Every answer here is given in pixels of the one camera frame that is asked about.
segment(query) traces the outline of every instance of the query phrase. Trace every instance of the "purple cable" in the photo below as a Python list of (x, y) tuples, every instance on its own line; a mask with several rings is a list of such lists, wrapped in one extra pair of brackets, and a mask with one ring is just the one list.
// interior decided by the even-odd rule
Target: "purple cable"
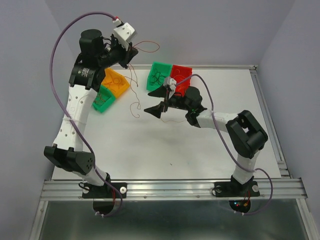
[(228, 145), (227, 145), (224, 137), (222, 136), (219, 127), (218, 127), (218, 123), (217, 123), (217, 120), (216, 120), (215, 114), (214, 114), (214, 101), (213, 101), (213, 99), (212, 99), (212, 96), (211, 96), (211, 93), (210, 93), (210, 91), (209, 91), (209, 88), (208, 88), (205, 80), (204, 80), (199, 74), (192, 74), (192, 75), (188, 76), (187, 78), (185, 78), (185, 79), (182, 80), (181, 82), (177, 83), (176, 86), (184, 83), (185, 81), (191, 79), (192, 77), (198, 77), (198, 78), (202, 81), (202, 83), (204, 84), (204, 86), (205, 86), (205, 89), (206, 89), (206, 91), (207, 91), (207, 93), (208, 93), (208, 96), (209, 96), (209, 99), (210, 99), (210, 102), (211, 102), (211, 111), (212, 111), (211, 116), (212, 116), (213, 124), (214, 124), (214, 126), (215, 126), (215, 129), (216, 129), (216, 131), (217, 131), (217, 133), (218, 133), (218, 135), (219, 135), (219, 137), (220, 137), (220, 139), (221, 139), (221, 141), (222, 141), (222, 143), (223, 143), (226, 151), (227, 151), (228, 154), (230, 155), (231, 159), (234, 161), (234, 163), (235, 163), (239, 168), (241, 168), (242, 170), (244, 170), (244, 171), (246, 171), (246, 172), (248, 172), (248, 173), (254, 173), (255, 171), (262, 171), (262, 172), (267, 176), (267, 178), (268, 178), (269, 181), (270, 181), (271, 193), (270, 193), (270, 197), (269, 197), (269, 199), (268, 199), (268, 202), (267, 202), (263, 207), (261, 207), (259, 210), (253, 211), (253, 212), (250, 212), (250, 213), (243, 213), (243, 215), (254, 215), (254, 214), (260, 213), (263, 209), (265, 209), (266, 207), (269, 206), (269, 204), (270, 204), (270, 202), (271, 202), (271, 199), (272, 199), (272, 196), (273, 196), (273, 194), (274, 194), (274, 185), (273, 185), (273, 183), (272, 183), (272, 179), (271, 179), (271, 177), (269, 176), (269, 174), (268, 174), (265, 170), (263, 170), (262, 168), (256, 168), (255, 170), (250, 170), (250, 169), (247, 169), (247, 168), (241, 166), (240, 163), (238, 163), (237, 160), (235, 159), (235, 157), (232, 155), (232, 153), (231, 153), (231, 151), (230, 151), (230, 149), (229, 149), (229, 147), (228, 147)]
[[(57, 46), (58, 43), (60, 42), (61, 38), (63, 37), (63, 35), (66, 33), (66, 31), (76, 22), (78, 22), (80, 19), (83, 19), (84, 17), (90, 16), (90, 15), (104, 15), (107, 16), (109, 18), (111, 18), (112, 20), (116, 20), (116, 17), (114, 17), (113, 15), (111, 15), (110, 13), (107, 12), (103, 12), (103, 11), (92, 11), (92, 12), (88, 12), (85, 13), (79, 17), (77, 17), (75, 20), (73, 20), (72, 22), (70, 22), (60, 33), (60, 35), (58, 36), (57, 40), (55, 41), (55, 44), (53, 46), (52, 49), (52, 53), (51, 53), (51, 58), (50, 58), (50, 68), (49, 68), (49, 74), (50, 74), (50, 85), (51, 85), (51, 90), (53, 92), (53, 95), (56, 99), (56, 101), (58, 102), (60, 108), (63, 110), (64, 114), (70, 119), (70, 123), (73, 126), (74, 130), (76, 131), (76, 133), (78, 134), (78, 136), (81, 138), (81, 140), (84, 142), (84, 144), (88, 147), (88, 149), (90, 150), (91, 153), (94, 154), (94, 150), (93, 148), (90, 146), (90, 144), (88, 143), (88, 141), (85, 139), (85, 137), (82, 135), (82, 133), (80, 132), (79, 128), (77, 127), (76, 123), (72, 120), (70, 114), (67, 111), (67, 108), (63, 105), (63, 103), (61, 102), (57, 91), (55, 89), (55, 85), (54, 85), (54, 78), (53, 78), (53, 64), (54, 64), (54, 57), (55, 57), (55, 53), (57, 50)], [(123, 197), (121, 195), (121, 193), (114, 187), (112, 186), (109, 182), (107, 182), (98, 172), (98, 170), (96, 169), (96, 163), (94, 163), (94, 171), (96, 172), (96, 174), (99, 176), (99, 178), (101, 178), (101, 180), (108, 185), (110, 188), (112, 188), (119, 196), (120, 196), (120, 206), (114, 211), (111, 212), (110, 214), (106, 214), (103, 217), (110, 217), (113, 216), (114, 214), (116, 214), (117, 212), (119, 212), (119, 210), (121, 209), (122, 203), (123, 203)]]

